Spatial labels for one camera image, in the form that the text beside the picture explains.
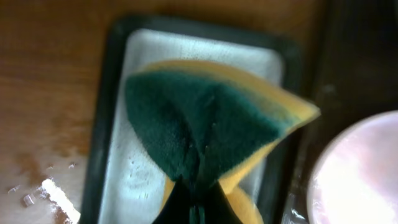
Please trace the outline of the green and yellow sponge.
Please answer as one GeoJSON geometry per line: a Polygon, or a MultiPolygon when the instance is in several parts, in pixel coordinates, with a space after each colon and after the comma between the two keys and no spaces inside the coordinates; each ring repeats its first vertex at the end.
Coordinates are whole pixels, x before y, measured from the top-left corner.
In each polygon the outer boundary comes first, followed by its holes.
{"type": "Polygon", "coordinates": [[[200,223],[200,199],[217,182],[242,223],[262,223],[239,182],[320,115],[314,104],[249,72],[200,60],[152,63],[126,79],[124,98],[138,140],[166,176],[160,211],[182,179],[190,223],[200,223]]]}

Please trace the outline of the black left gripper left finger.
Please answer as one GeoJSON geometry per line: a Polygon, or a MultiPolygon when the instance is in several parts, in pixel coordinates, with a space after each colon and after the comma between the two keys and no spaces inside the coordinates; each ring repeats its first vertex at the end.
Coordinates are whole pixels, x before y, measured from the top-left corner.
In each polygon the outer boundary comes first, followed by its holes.
{"type": "Polygon", "coordinates": [[[190,191],[182,179],[179,179],[168,197],[164,207],[152,224],[189,224],[190,191]]]}

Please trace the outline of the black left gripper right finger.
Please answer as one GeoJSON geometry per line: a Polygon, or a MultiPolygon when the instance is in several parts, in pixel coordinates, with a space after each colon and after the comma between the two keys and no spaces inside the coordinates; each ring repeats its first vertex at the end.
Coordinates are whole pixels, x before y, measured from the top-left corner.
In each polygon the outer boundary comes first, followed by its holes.
{"type": "Polygon", "coordinates": [[[242,224],[218,182],[201,197],[199,217],[203,224],[242,224]]]}

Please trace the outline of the pinkish white plate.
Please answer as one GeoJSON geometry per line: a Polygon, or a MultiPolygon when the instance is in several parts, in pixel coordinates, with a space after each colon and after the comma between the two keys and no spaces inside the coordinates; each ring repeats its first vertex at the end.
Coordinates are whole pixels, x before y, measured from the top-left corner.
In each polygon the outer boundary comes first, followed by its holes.
{"type": "Polygon", "coordinates": [[[307,190],[309,223],[397,223],[397,112],[345,129],[324,149],[307,190]]]}

